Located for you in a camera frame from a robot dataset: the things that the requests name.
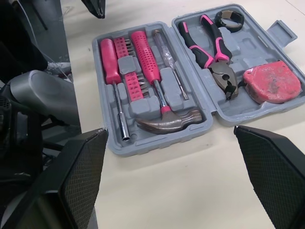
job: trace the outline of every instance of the black mesh panel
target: black mesh panel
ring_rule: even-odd
[[[236,136],[254,191],[269,218],[276,229],[291,228],[305,203],[304,180],[269,140],[244,130]]]

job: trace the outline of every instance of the white table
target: white table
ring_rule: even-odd
[[[229,0],[106,0],[106,19],[81,0],[64,17],[83,132],[103,126],[91,41],[100,34],[232,3]],[[298,39],[285,48],[305,72],[305,2],[235,0],[264,28],[283,20]],[[289,137],[305,151],[305,106],[247,125]],[[271,229],[249,181],[233,128],[214,119],[207,134],[189,142],[120,158],[106,150],[96,201],[101,229]]]

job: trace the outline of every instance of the pink hammer handle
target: pink hammer handle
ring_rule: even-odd
[[[161,77],[158,65],[147,42],[145,32],[134,32],[131,35],[131,39],[135,46],[143,74],[148,82],[152,84],[154,80],[160,81]]]
[[[122,80],[119,75],[118,58],[112,40],[104,39],[101,41],[101,55],[103,67],[106,72],[106,83],[121,83]]]

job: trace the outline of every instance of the pliers jaw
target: pliers jaw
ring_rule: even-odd
[[[213,62],[209,67],[217,85],[224,91],[227,100],[238,96],[238,84],[234,71],[227,61]]]

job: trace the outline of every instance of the pink tape measure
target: pink tape measure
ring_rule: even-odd
[[[282,104],[302,91],[297,76],[283,61],[267,63],[244,72],[245,89],[259,104]]]

